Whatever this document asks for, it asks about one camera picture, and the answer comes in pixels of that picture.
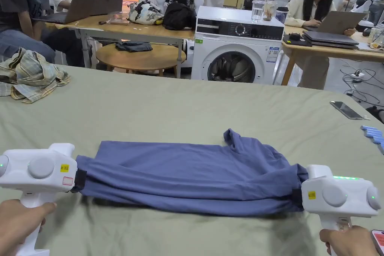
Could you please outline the person's right hand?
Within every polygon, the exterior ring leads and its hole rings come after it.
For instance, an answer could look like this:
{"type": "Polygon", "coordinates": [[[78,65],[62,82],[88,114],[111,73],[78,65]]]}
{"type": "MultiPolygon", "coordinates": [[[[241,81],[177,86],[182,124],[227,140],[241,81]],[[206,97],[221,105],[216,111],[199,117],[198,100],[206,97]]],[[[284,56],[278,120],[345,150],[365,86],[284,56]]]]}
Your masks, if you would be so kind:
{"type": "Polygon", "coordinates": [[[337,256],[378,256],[370,232],[361,226],[352,226],[346,231],[322,229],[320,240],[325,243],[327,253],[333,250],[337,256]]]}

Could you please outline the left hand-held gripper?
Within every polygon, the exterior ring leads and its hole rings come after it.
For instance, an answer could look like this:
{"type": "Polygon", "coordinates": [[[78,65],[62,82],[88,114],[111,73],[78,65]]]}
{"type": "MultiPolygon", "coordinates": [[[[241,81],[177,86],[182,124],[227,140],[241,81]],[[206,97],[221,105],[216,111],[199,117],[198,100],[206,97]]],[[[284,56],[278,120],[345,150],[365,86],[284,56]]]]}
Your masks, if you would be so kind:
{"type": "Polygon", "coordinates": [[[84,189],[86,171],[80,169],[70,143],[53,143],[47,149],[6,150],[0,156],[0,186],[22,192],[27,208],[54,202],[58,193],[84,189]]]}

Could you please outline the person's left hand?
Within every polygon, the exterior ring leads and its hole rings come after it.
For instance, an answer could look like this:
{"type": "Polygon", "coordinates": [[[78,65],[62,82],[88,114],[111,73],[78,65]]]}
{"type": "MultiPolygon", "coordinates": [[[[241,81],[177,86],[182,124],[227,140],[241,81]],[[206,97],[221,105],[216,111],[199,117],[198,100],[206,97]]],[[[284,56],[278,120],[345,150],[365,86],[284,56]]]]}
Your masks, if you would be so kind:
{"type": "Polygon", "coordinates": [[[10,199],[0,204],[0,255],[15,256],[18,247],[41,225],[57,207],[54,202],[27,208],[19,200],[10,199]]]}

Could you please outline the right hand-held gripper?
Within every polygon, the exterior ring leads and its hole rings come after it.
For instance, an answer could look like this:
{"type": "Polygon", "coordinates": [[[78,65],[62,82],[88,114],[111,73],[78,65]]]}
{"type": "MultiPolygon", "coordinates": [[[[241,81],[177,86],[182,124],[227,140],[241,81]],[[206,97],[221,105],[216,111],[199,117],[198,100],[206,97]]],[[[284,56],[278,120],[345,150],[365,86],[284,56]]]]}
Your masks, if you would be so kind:
{"type": "Polygon", "coordinates": [[[329,166],[298,165],[301,199],[306,224],[310,229],[345,231],[353,218],[379,215],[378,188],[366,179],[333,175],[329,166]]]}

